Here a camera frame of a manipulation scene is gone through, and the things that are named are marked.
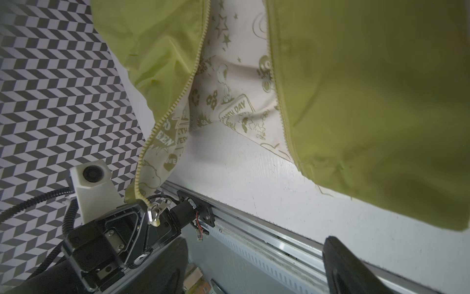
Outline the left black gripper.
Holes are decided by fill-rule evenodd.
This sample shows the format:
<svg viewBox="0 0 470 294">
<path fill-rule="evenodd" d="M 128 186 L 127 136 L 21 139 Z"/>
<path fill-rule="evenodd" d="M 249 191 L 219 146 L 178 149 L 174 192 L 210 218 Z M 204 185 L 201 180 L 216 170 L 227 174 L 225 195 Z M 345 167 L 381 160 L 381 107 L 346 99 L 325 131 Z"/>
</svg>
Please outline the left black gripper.
<svg viewBox="0 0 470 294">
<path fill-rule="evenodd" d="M 158 227 L 150 224 L 140 200 L 123 205 L 68 233 L 62 251 L 84 288 L 102 292 L 181 234 L 184 204 L 165 209 L 159 219 Z"/>
</svg>

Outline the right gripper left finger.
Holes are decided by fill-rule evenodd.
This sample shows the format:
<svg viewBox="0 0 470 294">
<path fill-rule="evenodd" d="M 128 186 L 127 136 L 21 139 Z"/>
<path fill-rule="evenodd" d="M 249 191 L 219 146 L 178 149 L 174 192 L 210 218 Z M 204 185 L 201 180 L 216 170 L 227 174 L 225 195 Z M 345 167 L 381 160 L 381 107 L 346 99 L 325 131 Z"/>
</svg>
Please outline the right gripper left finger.
<svg viewBox="0 0 470 294">
<path fill-rule="evenodd" d="M 188 265 L 186 239 L 178 237 L 110 287 L 111 294 L 182 294 Z"/>
</svg>

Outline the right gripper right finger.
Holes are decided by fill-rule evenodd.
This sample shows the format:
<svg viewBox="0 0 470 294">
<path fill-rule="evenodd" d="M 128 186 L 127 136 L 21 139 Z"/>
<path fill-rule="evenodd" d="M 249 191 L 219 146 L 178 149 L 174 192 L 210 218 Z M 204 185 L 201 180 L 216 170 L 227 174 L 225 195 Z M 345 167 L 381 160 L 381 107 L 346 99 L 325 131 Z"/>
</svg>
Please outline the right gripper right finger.
<svg viewBox="0 0 470 294">
<path fill-rule="evenodd" d="M 337 237 L 326 238 L 322 258 L 330 293 L 392 293 Z"/>
</svg>

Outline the green jacket with printed lining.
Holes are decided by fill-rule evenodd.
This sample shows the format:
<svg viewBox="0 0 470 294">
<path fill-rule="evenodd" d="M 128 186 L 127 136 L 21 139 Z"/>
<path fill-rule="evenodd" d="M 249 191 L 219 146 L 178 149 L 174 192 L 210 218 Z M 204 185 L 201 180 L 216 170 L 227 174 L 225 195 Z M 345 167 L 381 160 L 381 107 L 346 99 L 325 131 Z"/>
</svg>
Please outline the green jacket with printed lining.
<svg viewBox="0 0 470 294">
<path fill-rule="evenodd" d="M 93 1 L 154 127 L 130 201 L 220 122 L 320 189 L 470 226 L 468 1 Z"/>
</svg>

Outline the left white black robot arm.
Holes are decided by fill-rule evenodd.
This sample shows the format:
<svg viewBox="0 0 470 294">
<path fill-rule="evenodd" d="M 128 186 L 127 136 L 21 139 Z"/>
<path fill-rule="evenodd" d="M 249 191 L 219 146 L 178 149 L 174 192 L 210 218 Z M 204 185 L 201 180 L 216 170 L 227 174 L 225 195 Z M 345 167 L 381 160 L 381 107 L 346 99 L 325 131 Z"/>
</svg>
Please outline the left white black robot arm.
<svg viewBox="0 0 470 294">
<path fill-rule="evenodd" d="M 148 223 L 142 201 L 124 205 L 69 232 L 66 260 L 28 279 L 13 294 L 181 294 L 188 248 L 180 237 L 195 219 L 187 201 Z"/>
</svg>

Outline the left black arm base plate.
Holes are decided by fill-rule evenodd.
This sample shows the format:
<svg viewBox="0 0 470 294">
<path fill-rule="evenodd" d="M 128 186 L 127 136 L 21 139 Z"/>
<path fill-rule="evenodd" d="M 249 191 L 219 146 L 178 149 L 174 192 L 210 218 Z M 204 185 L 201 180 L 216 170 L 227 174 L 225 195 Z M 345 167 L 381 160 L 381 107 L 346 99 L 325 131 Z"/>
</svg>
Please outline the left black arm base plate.
<svg viewBox="0 0 470 294">
<path fill-rule="evenodd" d="M 171 214 L 176 218 L 180 228 L 189 225 L 196 219 L 212 228 L 215 227 L 214 213 L 212 206 L 208 202 L 182 190 L 176 193 L 180 202 L 171 209 Z"/>
</svg>

